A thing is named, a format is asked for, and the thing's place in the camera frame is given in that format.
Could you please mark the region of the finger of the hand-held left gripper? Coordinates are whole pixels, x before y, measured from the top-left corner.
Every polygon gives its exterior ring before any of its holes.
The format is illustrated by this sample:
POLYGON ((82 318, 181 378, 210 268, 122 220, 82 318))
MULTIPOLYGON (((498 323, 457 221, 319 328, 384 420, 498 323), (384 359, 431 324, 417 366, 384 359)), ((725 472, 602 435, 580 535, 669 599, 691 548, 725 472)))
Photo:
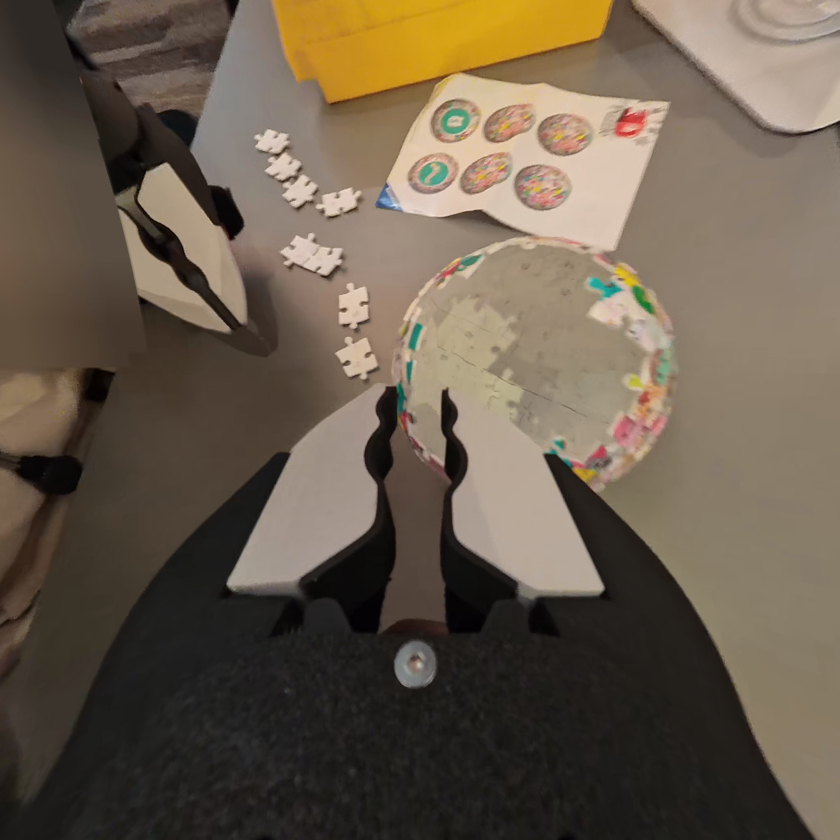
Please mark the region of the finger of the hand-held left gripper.
MULTIPOLYGON (((224 229, 204 212, 170 164, 162 163, 143 177, 138 204, 151 219, 181 241, 185 257, 200 269, 212 293, 239 327, 248 320, 245 285, 224 229)), ((138 240, 139 297, 192 325, 216 333, 229 327, 197 293, 184 286, 173 268, 138 240)))
POLYGON ((189 224, 178 266, 123 209, 119 219, 142 301, 194 327, 230 334, 230 245, 221 227, 189 224))

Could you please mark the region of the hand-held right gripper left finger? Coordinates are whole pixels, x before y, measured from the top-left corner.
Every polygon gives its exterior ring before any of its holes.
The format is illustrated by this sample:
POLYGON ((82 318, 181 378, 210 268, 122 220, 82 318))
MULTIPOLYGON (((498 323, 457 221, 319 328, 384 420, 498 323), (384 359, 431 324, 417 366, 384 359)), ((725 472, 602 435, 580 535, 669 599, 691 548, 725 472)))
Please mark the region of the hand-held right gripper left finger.
POLYGON ((385 479, 393 466, 394 386, 375 384, 287 454, 226 588, 303 605, 336 602, 357 633, 376 634, 396 562, 385 479))

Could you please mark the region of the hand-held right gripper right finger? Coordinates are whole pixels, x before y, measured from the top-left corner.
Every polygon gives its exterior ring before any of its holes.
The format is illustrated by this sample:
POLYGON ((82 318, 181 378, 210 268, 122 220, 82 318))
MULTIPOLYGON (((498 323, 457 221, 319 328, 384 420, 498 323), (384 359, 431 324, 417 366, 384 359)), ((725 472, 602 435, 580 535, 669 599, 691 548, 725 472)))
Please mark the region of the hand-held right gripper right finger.
POLYGON ((449 486, 440 531, 451 634, 559 634, 554 614, 603 602, 606 586, 546 456, 510 420, 442 393, 449 486))

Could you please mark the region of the printed puzzle instruction leaflet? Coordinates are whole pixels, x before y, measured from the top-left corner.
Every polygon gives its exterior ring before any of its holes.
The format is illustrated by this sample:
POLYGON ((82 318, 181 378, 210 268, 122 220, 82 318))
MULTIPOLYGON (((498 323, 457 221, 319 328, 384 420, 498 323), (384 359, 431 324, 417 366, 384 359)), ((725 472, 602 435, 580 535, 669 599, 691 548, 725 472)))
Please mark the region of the printed puzzle instruction leaflet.
POLYGON ((458 73, 419 113, 376 204, 481 212, 525 235, 613 251, 669 107, 458 73))

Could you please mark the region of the white puzzle pieces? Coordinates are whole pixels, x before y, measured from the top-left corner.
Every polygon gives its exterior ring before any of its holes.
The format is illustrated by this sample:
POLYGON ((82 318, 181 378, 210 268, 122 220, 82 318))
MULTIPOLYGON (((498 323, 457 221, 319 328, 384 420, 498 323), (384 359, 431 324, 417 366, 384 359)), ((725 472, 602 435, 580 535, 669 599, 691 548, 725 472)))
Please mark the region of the white puzzle pieces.
MULTIPOLYGON (((344 217, 360 208, 362 191, 352 186, 323 192, 318 183, 303 171, 302 162, 290 154, 291 137, 276 129, 264 129, 254 135, 255 150, 266 157, 265 174, 282 186, 283 201, 294 210, 312 205, 326 219, 344 217)), ((319 243, 314 233, 294 234, 279 255, 286 268, 299 268, 330 280, 343 267, 344 250, 319 243)), ((350 380, 367 382, 380 364, 370 341, 359 330, 370 320, 370 293, 367 287, 353 282, 338 295, 339 325, 348 331, 343 346, 335 352, 342 371, 350 380)))

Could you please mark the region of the yellow plastic bin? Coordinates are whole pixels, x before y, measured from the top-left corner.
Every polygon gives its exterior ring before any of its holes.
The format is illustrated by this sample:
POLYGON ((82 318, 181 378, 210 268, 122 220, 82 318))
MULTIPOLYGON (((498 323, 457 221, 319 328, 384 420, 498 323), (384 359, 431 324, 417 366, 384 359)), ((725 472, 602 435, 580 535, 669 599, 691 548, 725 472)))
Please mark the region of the yellow plastic bin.
POLYGON ((287 62, 328 103, 600 38, 612 1, 274 1, 287 62))

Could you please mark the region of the colourful puzzle ball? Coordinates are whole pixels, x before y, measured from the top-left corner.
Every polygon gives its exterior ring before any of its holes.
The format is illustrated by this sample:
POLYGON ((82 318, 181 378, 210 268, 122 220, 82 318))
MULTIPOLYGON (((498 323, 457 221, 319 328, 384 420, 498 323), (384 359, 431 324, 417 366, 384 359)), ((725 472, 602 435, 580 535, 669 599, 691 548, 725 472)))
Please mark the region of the colourful puzzle ball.
POLYGON ((460 257, 417 293, 393 356, 399 424, 445 476, 442 392, 510 420, 602 492, 664 432, 678 377, 673 323, 628 264, 559 238, 460 257))

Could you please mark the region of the black chair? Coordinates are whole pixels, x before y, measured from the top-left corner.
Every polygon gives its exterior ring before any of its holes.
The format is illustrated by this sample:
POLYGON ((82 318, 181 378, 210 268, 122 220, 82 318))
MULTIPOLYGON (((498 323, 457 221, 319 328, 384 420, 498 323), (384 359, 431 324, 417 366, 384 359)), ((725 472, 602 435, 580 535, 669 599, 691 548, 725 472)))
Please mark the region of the black chair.
POLYGON ((157 112, 163 125, 171 130, 188 148, 192 147, 197 129, 197 118, 180 109, 157 112))

